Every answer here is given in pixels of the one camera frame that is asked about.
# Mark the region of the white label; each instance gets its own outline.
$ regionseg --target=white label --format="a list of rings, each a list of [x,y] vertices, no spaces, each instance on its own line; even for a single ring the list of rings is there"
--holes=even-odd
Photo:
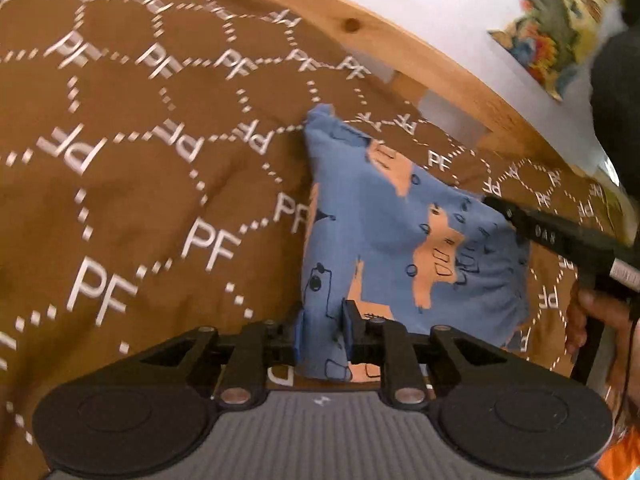
[[[640,292],[640,270],[626,264],[622,260],[616,258],[613,261],[609,276],[634,291]]]

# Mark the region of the gray ribbed surface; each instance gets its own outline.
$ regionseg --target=gray ribbed surface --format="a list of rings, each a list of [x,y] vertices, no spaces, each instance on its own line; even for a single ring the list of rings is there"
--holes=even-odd
[[[273,392],[255,410],[223,415],[191,456],[144,480],[507,478],[455,455],[426,416],[385,406],[375,392]],[[591,470],[561,477],[600,478]]]

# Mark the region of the blue fabric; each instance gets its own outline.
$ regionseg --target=blue fabric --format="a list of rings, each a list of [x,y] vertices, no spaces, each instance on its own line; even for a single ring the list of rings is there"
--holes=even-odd
[[[314,176],[302,272],[303,375],[350,380],[343,298],[409,332],[448,324],[496,346],[529,317],[529,245],[471,193],[343,123],[308,114]]]

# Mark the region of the metal screw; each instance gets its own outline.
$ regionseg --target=metal screw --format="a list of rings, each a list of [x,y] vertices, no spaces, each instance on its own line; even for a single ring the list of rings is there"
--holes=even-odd
[[[251,399],[251,393],[244,388],[228,388],[220,394],[225,404],[244,404]]]
[[[424,400],[424,392],[418,388],[400,388],[394,397],[402,404],[420,404]]]

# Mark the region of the brown fabric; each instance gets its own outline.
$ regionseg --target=brown fabric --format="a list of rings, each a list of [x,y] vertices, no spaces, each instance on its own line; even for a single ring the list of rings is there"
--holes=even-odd
[[[459,146],[265,1],[4,0],[0,60],[2,480],[46,472],[31,415],[56,384],[195,326],[279,318],[300,298],[303,208],[296,221],[277,204],[308,202],[300,129],[320,100],[452,186],[612,232],[597,184]],[[201,246],[185,247],[194,226]],[[207,271],[213,240],[229,252]],[[567,373],[561,310],[538,307],[543,287],[566,307],[575,273],[561,263],[532,252],[524,334],[527,356]]]

